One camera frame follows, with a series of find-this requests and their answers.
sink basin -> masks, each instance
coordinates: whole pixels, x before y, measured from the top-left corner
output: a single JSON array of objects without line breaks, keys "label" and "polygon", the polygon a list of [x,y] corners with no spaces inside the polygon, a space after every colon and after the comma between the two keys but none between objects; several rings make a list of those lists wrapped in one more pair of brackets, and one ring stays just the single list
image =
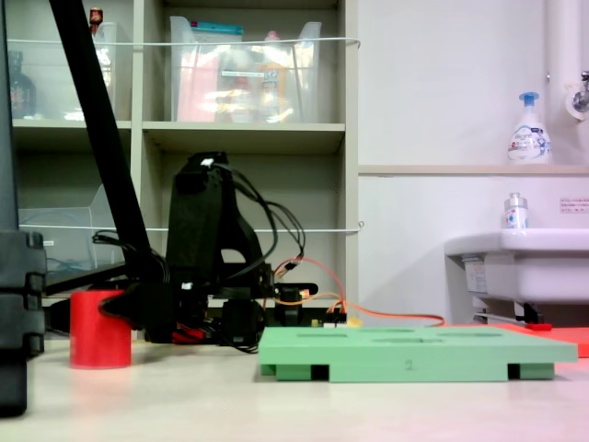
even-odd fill
[{"label": "sink basin", "polygon": [[589,229],[505,229],[451,239],[468,291],[517,303],[589,304]]}]

green foam board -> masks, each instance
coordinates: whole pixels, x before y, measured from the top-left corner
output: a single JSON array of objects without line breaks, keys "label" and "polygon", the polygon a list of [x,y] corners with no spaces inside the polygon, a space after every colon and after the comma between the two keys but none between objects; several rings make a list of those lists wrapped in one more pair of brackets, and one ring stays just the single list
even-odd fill
[{"label": "green foam board", "polygon": [[577,346],[489,328],[266,328],[260,373],[277,380],[444,382],[552,379]]}]

shelf board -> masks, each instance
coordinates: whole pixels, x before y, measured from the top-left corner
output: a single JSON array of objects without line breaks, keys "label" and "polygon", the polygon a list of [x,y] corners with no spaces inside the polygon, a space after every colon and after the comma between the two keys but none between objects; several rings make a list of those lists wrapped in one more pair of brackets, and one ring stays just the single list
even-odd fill
[{"label": "shelf board", "polygon": [[164,0],[164,5],[234,9],[337,9],[339,2],[339,0]]},{"label": "shelf board", "polygon": [[[125,150],[131,146],[131,122],[117,122]],[[18,152],[90,152],[86,122],[61,120],[13,120]]]},{"label": "shelf board", "polygon": [[225,151],[247,155],[326,155],[340,148],[345,124],[144,122],[164,152]]},{"label": "shelf board", "polygon": [[560,166],[530,164],[524,166],[510,165],[363,165],[358,167],[361,176],[582,176],[589,175],[589,166]]}]

blue pump head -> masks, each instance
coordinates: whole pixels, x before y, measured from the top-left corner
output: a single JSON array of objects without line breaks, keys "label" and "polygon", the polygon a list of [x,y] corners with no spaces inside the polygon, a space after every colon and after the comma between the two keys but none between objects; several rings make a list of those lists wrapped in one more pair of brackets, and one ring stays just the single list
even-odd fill
[{"label": "blue pump head", "polygon": [[524,102],[526,107],[531,106],[534,107],[534,101],[539,99],[540,96],[536,92],[526,92],[519,96],[519,99]]}]

red cup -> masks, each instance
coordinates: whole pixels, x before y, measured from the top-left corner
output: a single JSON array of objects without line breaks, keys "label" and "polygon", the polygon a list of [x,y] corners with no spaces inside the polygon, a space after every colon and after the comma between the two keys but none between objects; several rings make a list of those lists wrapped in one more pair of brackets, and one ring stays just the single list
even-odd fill
[{"label": "red cup", "polygon": [[72,368],[121,368],[131,364],[131,326],[105,316],[100,302],[122,290],[74,292],[70,314],[70,366]]}]

